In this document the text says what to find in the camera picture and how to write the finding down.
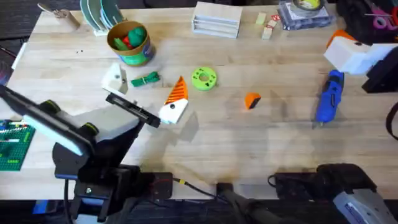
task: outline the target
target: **packaging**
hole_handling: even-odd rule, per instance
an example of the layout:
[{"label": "packaging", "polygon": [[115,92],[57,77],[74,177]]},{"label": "packaging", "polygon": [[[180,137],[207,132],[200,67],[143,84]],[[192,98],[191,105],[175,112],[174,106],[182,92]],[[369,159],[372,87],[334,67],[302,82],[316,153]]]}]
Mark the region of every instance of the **packaging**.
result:
[{"label": "packaging", "polygon": [[278,13],[284,30],[325,27],[336,21],[336,16],[331,13],[327,2],[323,0],[320,0],[323,7],[316,11],[298,9],[296,2],[298,0],[279,1]]}]

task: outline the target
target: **container with green lid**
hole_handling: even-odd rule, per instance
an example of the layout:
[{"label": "container with green lid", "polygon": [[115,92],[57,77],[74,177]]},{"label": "container with green lid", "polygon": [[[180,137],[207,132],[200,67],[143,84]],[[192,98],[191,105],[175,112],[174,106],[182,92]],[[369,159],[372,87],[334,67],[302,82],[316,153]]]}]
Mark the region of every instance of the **container with green lid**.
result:
[{"label": "container with green lid", "polygon": [[[137,27],[142,27],[146,31],[144,42],[132,50],[118,50],[114,45],[114,39],[119,38],[123,40],[128,35],[130,30]],[[116,24],[109,31],[106,38],[108,45],[112,48],[113,52],[117,53],[120,59],[130,66],[141,66],[148,63],[155,55],[155,48],[150,42],[149,34],[144,25],[135,21],[124,21]]]}]

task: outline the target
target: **white robot part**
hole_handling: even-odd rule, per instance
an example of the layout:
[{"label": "white robot part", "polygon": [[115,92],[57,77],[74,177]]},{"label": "white robot part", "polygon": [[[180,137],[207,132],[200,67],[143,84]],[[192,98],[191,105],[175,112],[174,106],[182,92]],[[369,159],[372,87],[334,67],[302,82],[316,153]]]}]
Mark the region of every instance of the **white robot part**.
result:
[{"label": "white robot part", "polygon": [[102,88],[106,91],[123,97],[129,87],[127,85],[126,71],[120,67],[120,64],[113,63],[102,79]]},{"label": "white robot part", "polygon": [[173,103],[166,104],[160,109],[159,118],[165,124],[177,124],[187,105],[187,99],[181,99]]},{"label": "white robot part", "polygon": [[340,72],[364,75],[398,44],[373,44],[372,46],[335,37],[324,56]]}]

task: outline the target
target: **pink scissors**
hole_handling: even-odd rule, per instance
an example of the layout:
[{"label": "pink scissors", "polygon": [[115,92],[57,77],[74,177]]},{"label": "pink scissors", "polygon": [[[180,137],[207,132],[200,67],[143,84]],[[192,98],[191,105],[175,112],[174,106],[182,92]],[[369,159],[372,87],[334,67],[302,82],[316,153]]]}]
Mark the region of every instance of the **pink scissors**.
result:
[{"label": "pink scissors", "polygon": [[376,16],[373,20],[373,26],[377,29],[387,29],[389,30],[396,30],[398,29],[398,26],[394,25],[394,22],[392,21],[392,17],[390,14],[384,12],[382,9],[377,7],[373,2],[370,0],[364,0],[366,4],[371,8],[373,14],[381,15],[381,16]]}]

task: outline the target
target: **small block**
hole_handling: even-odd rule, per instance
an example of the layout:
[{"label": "small block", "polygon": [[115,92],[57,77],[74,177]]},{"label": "small block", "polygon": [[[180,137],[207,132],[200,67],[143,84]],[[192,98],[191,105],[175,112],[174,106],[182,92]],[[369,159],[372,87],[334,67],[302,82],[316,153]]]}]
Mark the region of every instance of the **small block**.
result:
[{"label": "small block", "polygon": [[253,109],[257,105],[260,99],[261,99],[260,94],[248,93],[244,99],[244,104],[246,106],[246,109],[248,110]]},{"label": "small block", "polygon": [[271,38],[271,35],[272,35],[272,29],[265,27],[264,32],[262,33],[261,39],[269,40]]},{"label": "small block", "polygon": [[268,21],[268,24],[267,25],[270,25],[270,26],[272,26],[272,27],[275,27],[276,26],[276,24],[277,24],[277,22],[275,21],[275,20],[270,20],[270,21]]},{"label": "small block", "polygon": [[259,15],[257,16],[256,24],[263,25],[264,22],[266,21],[266,17],[267,17],[266,13],[259,12]]}]

